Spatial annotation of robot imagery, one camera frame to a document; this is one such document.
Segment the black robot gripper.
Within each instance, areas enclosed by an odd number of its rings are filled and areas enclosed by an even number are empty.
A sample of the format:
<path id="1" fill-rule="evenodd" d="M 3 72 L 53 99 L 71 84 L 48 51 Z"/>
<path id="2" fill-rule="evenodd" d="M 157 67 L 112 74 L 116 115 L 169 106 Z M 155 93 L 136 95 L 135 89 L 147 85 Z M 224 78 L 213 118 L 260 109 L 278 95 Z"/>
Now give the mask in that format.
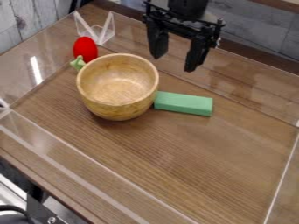
<path id="1" fill-rule="evenodd" d="M 168 51 L 169 36 L 164 28 L 181 37 L 189 37 L 193 33 L 200 34 L 192 38 L 191 49 L 187 52 L 184 71 L 188 73 L 203 64 L 209 48 L 219 46 L 220 30 L 225 26 L 224 20 L 207 11 L 208 1 L 144 0 L 144 17 L 153 20 L 147 23 L 147 38 L 149 53 L 156 60 Z"/>

